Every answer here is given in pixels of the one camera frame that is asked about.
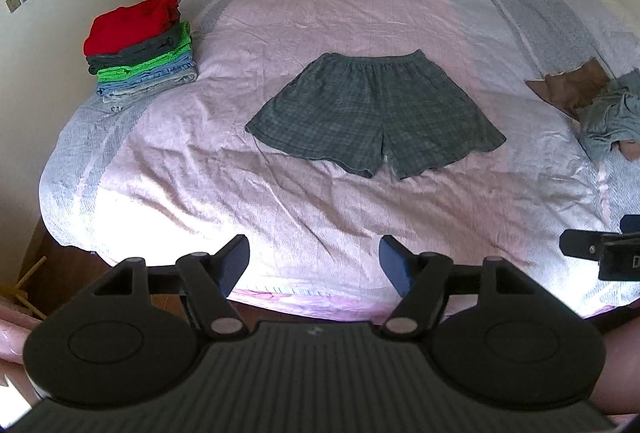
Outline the dark green plaid shorts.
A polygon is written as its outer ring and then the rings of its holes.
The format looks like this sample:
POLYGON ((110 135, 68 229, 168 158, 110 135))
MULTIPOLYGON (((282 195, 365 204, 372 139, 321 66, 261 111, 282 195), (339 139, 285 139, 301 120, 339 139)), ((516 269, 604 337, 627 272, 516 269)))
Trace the dark green plaid shorts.
POLYGON ((420 50, 386 57, 323 54, 269 99, 245 130, 290 156, 330 161, 365 178, 383 164, 399 179, 419 176, 506 142, 420 50))

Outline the grey-blue crumpled garment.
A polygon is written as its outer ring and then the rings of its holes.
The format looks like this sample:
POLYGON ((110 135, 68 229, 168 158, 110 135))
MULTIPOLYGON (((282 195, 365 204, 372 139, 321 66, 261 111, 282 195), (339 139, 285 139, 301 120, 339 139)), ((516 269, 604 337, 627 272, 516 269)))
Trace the grey-blue crumpled garment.
POLYGON ((578 141, 592 162, 618 142, 639 142, 639 69, 612 78, 588 106, 577 109, 578 141))

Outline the pink and grey bedspread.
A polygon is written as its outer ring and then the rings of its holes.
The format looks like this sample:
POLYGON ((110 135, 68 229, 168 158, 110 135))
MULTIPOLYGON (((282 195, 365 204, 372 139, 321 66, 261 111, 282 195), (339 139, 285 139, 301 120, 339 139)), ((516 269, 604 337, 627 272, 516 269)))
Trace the pink and grey bedspread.
POLYGON ((616 0, 180 0, 192 46, 137 100, 94 95, 43 170, 44 225, 107 264, 237 234, 235 301, 369 319, 378 242, 504 257, 588 317, 638 301, 564 257, 639 208, 639 23, 616 0))

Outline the brown cloth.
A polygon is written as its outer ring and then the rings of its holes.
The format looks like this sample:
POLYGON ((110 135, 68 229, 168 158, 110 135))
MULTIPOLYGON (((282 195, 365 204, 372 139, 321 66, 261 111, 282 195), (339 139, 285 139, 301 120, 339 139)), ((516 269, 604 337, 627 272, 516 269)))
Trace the brown cloth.
MULTIPOLYGON (((528 81, 526 85, 541 100, 579 123, 577 109, 588 106, 611 80, 600 62, 592 58, 574 71, 548 74, 543 80, 528 81)), ((615 149, 629 162, 639 159, 639 143, 616 142, 612 151, 615 149)))

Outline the blue folded garments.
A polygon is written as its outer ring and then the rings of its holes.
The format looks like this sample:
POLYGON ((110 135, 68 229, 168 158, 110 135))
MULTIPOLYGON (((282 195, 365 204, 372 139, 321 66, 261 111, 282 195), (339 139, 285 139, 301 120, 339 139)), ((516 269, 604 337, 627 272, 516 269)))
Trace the blue folded garments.
POLYGON ((96 95, 112 111, 117 111, 146 96, 192 83, 197 78, 198 69, 192 52, 184 52, 171 62, 131 75, 125 80, 98 83, 96 95))

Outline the green folded garment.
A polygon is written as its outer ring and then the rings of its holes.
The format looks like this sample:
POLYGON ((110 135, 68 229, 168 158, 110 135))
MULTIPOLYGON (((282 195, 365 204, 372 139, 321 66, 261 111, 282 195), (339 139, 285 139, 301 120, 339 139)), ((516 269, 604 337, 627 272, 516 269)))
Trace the green folded garment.
POLYGON ((169 52, 153 57, 149 60, 137 64, 122 64, 121 66, 108 67, 100 70, 96 77, 99 83, 126 81, 134 75, 151 71, 154 68, 165 66, 170 62, 179 59, 183 54, 192 50, 192 37, 190 23, 180 22, 180 40, 178 46, 169 52))

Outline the dark grey folded garment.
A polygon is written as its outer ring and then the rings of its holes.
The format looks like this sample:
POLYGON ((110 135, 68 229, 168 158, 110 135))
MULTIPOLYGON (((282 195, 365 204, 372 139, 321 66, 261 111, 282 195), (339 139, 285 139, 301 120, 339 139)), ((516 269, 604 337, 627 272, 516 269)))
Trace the dark grey folded garment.
POLYGON ((97 75, 99 71, 121 66, 135 66, 150 59, 156 58, 166 52, 172 52, 179 45, 182 39, 182 23, 176 22, 170 29, 162 34, 148 38, 114 54, 102 54, 88 56, 88 72, 97 75))

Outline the red folded garment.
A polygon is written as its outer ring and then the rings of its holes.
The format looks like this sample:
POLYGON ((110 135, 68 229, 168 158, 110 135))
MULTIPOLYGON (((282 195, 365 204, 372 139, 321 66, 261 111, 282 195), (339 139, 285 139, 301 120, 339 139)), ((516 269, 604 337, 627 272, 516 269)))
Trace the red folded garment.
POLYGON ((159 36, 179 22, 178 0, 144 0, 96 17, 84 41, 84 55, 116 54, 159 36))

